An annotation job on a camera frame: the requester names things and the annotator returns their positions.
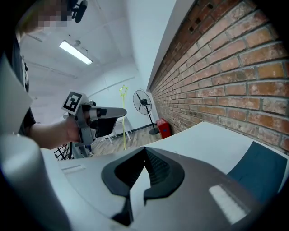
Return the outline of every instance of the red brick wall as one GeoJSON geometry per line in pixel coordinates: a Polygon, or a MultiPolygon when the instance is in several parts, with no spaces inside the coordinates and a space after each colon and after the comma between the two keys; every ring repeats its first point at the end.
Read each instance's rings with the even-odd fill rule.
{"type": "Polygon", "coordinates": [[[201,121],[289,151],[289,62],[258,7],[199,0],[173,39],[150,87],[177,133],[201,121]]]}

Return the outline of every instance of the fan base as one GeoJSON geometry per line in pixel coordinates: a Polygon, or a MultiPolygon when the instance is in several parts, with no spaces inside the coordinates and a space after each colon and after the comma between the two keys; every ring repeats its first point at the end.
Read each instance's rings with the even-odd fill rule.
{"type": "Polygon", "coordinates": [[[151,130],[149,131],[149,133],[150,133],[151,135],[156,135],[157,133],[159,133],[159,130],[158,130],[158,128],[151,129],[151,130]]]}

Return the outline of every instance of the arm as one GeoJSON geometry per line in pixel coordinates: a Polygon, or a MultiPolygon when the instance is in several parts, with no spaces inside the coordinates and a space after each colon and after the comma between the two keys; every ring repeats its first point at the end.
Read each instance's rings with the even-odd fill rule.
{"type": "Polygon", "coordinates": [[[79,128],[72,116],[66,120],[52,124],[33,124],[26,128],[28,137],[33,139],[41,148],[53,149],[68,142],[78,142],[79,128]]]}

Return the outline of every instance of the standing fan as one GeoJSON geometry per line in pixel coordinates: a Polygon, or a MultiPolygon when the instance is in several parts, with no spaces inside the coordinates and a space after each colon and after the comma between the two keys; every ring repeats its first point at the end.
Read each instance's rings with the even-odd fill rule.
{"type": "Polygon", "coordinates": [[[155,135],[158,133],[158,128],[154,127],[154,123],[152,118],[150,117],[150,111],[152,110],[152,103],[149,99],[149,96],[143,91],[136,91],[133,97],[134,105],[136,110],[138,110],[141,114],[148,114],[150,121],[152,122],[153,129],[149,131],[151,135],[155,135]]]}

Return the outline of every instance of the ceiling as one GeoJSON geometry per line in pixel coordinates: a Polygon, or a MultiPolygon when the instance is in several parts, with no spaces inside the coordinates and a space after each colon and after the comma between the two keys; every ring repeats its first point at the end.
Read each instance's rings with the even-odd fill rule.
{"type": "Polygon", "coordinates": [[[70,89],[78,90],[115,61],[132,55],[129,26],[123,0],[88,0],[80,23],[51,25],[42,32],[25,36],[21,55],[28,65],[31,109],[37,122],[50,123],[64,112],[62,100],[70,89]],[[93,63],[86,65],[59,45],[74,45],[93,63]]]}

